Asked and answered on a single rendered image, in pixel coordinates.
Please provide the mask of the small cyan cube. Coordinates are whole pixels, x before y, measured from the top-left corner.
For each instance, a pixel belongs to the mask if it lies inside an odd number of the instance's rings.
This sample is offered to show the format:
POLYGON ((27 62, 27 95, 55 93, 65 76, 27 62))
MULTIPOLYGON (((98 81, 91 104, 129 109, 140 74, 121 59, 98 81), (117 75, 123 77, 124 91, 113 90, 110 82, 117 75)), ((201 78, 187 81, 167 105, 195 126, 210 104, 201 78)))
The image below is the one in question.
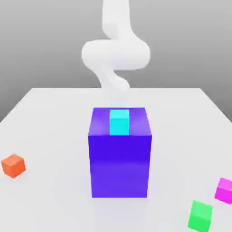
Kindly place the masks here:
POLYGON ((111 109, 109 117, 110 135, 129 135, 130 115, 128 109, 111 109))

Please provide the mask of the small orange cube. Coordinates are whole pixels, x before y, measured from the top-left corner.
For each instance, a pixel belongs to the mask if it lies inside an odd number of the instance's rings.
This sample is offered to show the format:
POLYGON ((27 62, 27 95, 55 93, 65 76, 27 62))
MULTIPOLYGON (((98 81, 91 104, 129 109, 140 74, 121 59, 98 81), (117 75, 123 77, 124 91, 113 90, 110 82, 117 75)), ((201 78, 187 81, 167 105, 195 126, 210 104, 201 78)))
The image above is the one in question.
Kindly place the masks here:
POLYGON ((24 159, 16 154, 3 159, 1 165, 3 172, 13 179, 26 171, 24 159))

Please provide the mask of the small green cube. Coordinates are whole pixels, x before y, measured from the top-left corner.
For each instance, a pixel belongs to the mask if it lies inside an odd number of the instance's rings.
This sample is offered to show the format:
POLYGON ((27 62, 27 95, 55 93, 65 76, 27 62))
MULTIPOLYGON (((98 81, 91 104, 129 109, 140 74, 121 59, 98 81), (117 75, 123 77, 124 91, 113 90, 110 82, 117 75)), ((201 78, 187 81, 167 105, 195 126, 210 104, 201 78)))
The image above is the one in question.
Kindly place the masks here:
POLYGON ((198 232, 208 232, 213 214, 213 207, 194 200, 188 220, 188 228, 198 232))

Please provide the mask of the small magenta cube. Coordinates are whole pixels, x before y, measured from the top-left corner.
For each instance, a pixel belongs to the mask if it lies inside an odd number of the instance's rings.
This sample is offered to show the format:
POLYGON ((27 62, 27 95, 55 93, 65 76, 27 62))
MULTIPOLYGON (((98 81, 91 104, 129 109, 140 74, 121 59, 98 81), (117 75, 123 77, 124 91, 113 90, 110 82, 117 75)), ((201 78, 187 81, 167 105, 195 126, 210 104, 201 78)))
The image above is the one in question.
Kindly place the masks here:
POLYGON ((214 198, 224 203, 232 204, 232 181, 220 178, 214 198))

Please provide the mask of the large purple box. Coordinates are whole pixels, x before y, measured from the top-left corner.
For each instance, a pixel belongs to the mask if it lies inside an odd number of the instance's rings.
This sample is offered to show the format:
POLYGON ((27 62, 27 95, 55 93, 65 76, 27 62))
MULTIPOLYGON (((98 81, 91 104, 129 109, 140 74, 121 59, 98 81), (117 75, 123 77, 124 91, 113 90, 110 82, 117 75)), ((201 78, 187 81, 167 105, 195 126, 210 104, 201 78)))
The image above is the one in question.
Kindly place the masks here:
POLYGON ((110 135, 110 108, 93 108, 88 147, 94 198, 147 197, 152 133, 145 108, 128 111, 129 135, 110 135))

